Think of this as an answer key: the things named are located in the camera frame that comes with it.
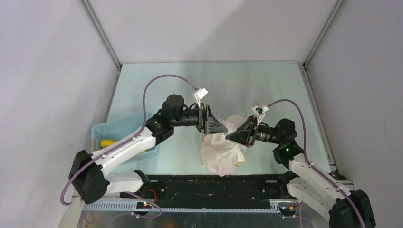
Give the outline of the left aluminium frame post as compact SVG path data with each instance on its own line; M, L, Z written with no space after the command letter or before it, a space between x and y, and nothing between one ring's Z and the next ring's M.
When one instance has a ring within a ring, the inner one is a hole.
M84 12L86 13L90 23L92 24L96 34L98 35L101 43L103 44L105 50L107 51L109 57L111 58L114 66L118 71L121 71L122 63L119 60L111 41L109 40L91 2L89 0L79 0Z

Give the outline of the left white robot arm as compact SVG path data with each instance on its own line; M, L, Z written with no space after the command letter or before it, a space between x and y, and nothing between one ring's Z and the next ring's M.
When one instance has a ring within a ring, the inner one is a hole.
M205 135L227 132L209 105L194 103L188 107L181 95L170 95L161 109L132 134L104 149L78 152L70 169L69 183L86 204L120 192L134 193L139 198L148 196L150 184L142 171L112 172L127 160L161 144L174 134L175 127L182 126L194 126Z

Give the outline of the fake yellow lemon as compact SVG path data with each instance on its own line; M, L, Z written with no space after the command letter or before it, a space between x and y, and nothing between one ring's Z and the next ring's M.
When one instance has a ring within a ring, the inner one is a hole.
M113 145L115 143L116 143L116 141L114 141L114 140L103 139L103 140L100 141L99 145L103 149L103 148L107 148L107 147L109 147L109 146L111 146L111 145Z

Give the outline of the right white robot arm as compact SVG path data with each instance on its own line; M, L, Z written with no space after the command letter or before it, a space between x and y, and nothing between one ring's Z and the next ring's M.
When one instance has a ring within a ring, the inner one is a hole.
M308 161L296 137L292 120L281 119L270 127L258 123L252 115L226 139L246 147L253 146L255 141L277 144L274 158L288 169L277 180L276 191L281 198L299 199L320 214L331 228L374 228L376 221L368 195L361 189L343 185Z

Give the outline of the aluminium frame post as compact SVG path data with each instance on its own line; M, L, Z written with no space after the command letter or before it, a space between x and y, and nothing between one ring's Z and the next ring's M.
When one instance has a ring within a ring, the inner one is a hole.
M341 11L342 7L344 6L346 0L337 0L332 7L327 19L325 20L317 38L314 41L310 51L308 52L307 57L303 62L303 67L305 70L308 69L310 63L312 62L313 58L315 57L316 52L319 50L321 44L323 43L327 33L331 29L335 19L337 18L339 12Z
M105 50L107 51L109 57L111 58L114 66L118 71L121 71L122 63L119 60L111 41L109 40L91 2L89 0L79 0L84 12L86 13L90 23L92 24L96 34L98 35L101 43L103 44Z

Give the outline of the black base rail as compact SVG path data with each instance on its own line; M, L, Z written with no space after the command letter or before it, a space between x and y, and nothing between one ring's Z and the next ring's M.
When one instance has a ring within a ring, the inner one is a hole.
M172 209L270 209L270 202L292 200L277 174L151 175L135 192Z

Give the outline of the right aluminium frame post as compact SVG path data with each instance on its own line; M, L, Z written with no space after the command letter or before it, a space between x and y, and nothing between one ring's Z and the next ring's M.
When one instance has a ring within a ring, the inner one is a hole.
M315 57L316 52L319 50L321 44L323 43L327 33L331 29L335 19L337 18L339 12L341 11L342 7L344 6L346 0L337 0L332 7L327 19L325 20L317 38L314 41L310 51L308 52L307 57L303 62L303 67L305 70L308 69L310 63L312 62L313 58Z

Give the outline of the light blue plastic basket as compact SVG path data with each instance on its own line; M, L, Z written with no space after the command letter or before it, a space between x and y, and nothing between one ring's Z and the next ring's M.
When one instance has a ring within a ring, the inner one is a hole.
M102 140L117 142L127 137L140 128L143 122L143 112L136 112L131 115L115 115L108 122L93 126L91 132L91 151L94 152L102 149Z

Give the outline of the white plastic bag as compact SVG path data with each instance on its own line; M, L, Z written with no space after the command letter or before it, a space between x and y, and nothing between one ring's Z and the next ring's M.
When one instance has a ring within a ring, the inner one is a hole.
M232 115L219 122L227 128L226 133L206 135L201 143L202 166L219 176L230 175L245 162L246 147L225 137L235 132L246 121L245 117Z

